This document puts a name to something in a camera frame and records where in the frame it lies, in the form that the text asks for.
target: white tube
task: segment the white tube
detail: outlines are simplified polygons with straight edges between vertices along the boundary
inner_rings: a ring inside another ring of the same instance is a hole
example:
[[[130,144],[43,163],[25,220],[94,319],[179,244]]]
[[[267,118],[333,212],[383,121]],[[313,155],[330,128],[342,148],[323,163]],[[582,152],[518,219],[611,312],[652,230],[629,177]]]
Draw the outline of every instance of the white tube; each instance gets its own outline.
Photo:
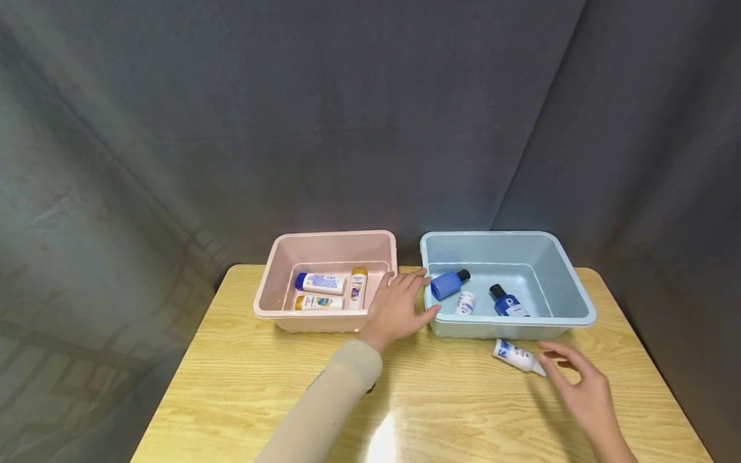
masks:
[[[296,310],[342,310],[345,300],[341,297],[299,296],[296,298]]]
[[[345,293],[345,278],[333,275],[301,272],[293,283],[297,290],[327,293],[342,296]]]
[[[368,271],[365,268],[354,268],[353,275],[350,277],[348,310],[363,310],[366,286],[368,286]]]
[[[540,376],[545,376],[545,370],[543,370],[543,367],[538,363],[533,354],[525,349],[516,347],[504,339],[496,340],[491,355],[509,363],[513,367],[518,367],[522,371],[533,371]]]
[[[476,306],[476,297],[468,291],[461,291],[458,298],[458,305],[453,311],[455,315],[473,315],[473,308]]]

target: beige sleeve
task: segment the beige sleeve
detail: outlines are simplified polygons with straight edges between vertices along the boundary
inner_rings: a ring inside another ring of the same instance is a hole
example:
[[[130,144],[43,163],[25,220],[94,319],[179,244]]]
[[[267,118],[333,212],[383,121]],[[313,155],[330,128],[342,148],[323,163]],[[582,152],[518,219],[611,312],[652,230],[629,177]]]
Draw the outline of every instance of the beige sleeve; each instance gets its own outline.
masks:
[[[256,463],[321,463],[345,420],[381,374],[381,356],[361,341],[350,341],[332,356]]]

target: cylindrical bottle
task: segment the cylindrical bottle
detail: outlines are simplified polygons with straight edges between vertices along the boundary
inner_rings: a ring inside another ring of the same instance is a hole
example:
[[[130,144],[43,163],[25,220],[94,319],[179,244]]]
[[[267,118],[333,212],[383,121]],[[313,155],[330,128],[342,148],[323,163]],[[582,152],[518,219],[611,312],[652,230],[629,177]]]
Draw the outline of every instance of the cylindrical bottle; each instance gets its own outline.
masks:
[[[296,298],[296,310],[342,310],[345,300],[341,297],[299,296]]]
[[[495,284],[489,288],[494,298],[494,309],[499,315],[510,317],[529,317],[530,314],[519,303],[515,296],[507,294],[501,286]]]
[[[476,306],[476,297],[468,291],[461,291],[458,298],[458,305],[453,311],[455,315],[473,315],[473,308]]]
[[[496,340],[491,355],[509,363],[513,367],[518,367],[522,371],[533,371],[540,376],[545,376],[545,370],[543,370],[543,367],[533,354],[525,349],[520,349],[504,339]]]
[[[457,273],[443,273],[430,282],[430,290],[435,299],[441,301],[450,294],[460,291],[463,282],[467,282],[469,279],[471,279],[471,274],[468,270],[461,270]]]
[[[301,272],[296,277],[294,286],[297,290],[314,293],[327,293],[336,296],[342,296],[345,293],[345,279],[341,276]]]
[[[348,310],[363,310],[366,286],[368,286],[368,271],[365,268],[354,268],[353,275],[350,277]]]

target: white cap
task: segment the white cap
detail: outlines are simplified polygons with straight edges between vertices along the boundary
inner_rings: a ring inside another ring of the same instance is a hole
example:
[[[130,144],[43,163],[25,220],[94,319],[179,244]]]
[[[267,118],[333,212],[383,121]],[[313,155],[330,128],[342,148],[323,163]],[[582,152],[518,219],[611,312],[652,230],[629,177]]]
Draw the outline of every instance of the white cap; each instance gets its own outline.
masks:
[[[543,370],[543,367],[538,363],[536,360],[535,363],[533,363],[533,369],[531,371],[534,371],[535,373],[538,373],[540,376],[545,376],[545,370]]]

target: gray cloth backdrop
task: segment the gray cloth backdrop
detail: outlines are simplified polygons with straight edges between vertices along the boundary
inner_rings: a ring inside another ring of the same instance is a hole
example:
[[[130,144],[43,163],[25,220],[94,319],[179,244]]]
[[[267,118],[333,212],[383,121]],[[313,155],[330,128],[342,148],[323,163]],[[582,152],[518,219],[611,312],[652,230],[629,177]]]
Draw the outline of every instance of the gray cloth backdrop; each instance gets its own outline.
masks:
[[[735,1],[0,2],[0,461],[127,461],[281,233],[555,233],[741,455]]]

